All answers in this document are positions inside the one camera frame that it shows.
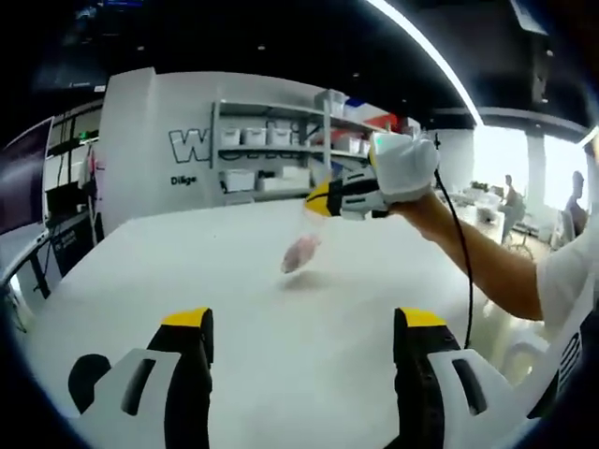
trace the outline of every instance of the clear plastic bag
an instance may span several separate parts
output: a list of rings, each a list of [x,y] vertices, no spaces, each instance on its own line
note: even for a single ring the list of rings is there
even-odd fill
[[[318,246],[320,246],[320,229],[324,225],[326,218],[318,216],[309,210],[303,210],[302,228],[300,237],[285,252],[281,271],[283,273],[292,273],[310,262]]]

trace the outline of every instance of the monitor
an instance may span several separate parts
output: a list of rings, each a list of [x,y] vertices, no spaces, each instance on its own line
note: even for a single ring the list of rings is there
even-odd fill
[[[43,173],[52,119],[0,151],[0,235],[43,222]]]

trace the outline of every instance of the ceiling light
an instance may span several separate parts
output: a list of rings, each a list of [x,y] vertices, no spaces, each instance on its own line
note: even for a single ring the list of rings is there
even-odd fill
[[[460,79],[453,71],[451,66],[447,63],[443,56],[441,56],[441,53],[439,53],[439,51],[434,48],[430,41],[422,33],[420,33],[420,30],[418,30],[410,21],[408,21],[400,13],[400,11],[398,11],[390,4],[385,2],[385,0],[366,1],[374,7],[376,7],[379,11],[381,11],[395,23],[397,23],[408,35],[410,35],[410,37],[413,40],[416,41],[416,43],[420,47],[422,47],[422,50],[424,50],[430,56],[430,58],[439,66],[439,68],[446,75],[449,82],[451,82],[456,91],[458,91],[458,94],[460,95],[462,101],[466,105],[466,108],[470,111],[473,118],[475,119],[476,124],[479,126],[483,126],[483,119],[476,110],[475,103],[474,101],[472,101],[472,98],[468,95],[466,88],[463,86],[463,84],[461,83]]]
[[[589,134],[587,134],[579,143],[580,147],[584,147],[586,144],[590,143],[591,140],[597,137],[599,134],[599,126],[595,126]]]

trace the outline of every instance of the ceiling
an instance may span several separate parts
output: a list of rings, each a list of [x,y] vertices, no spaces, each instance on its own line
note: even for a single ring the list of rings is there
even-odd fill
[[[14,132],[101,97],[94,86],[111,74],[148,65],[159,73],[219,70],[297,80],[423,123],[436,118],[437,126],[436,109],[463,107],[426,53],[365,0],[135,1],[143,6],[48,2],[48,15],[23,44],[31,57],[12,69]],[[566,52],[523,31],[509,0],[388,2],[444,55],[478,107],[589,124]],[[460,122],[472,124],[469,116]]]

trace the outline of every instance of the table surface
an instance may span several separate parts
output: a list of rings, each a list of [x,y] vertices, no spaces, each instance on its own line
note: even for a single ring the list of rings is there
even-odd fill
[[[459,214],[475,223],[475,210]],[[79,356],[114,365],[145,348],[166,315],[209,306],[213,447],[384,447],[399,430],[393,311],[434,311],[462,343],[467,278],[401,217],[328,219],[314,260],[282,274],[287,247],[310,230],[298,200],[124,224],[38,315],[25,342],[34,374],[77,416],[67,377]],[[483,232],[501,237],[501,223]]]

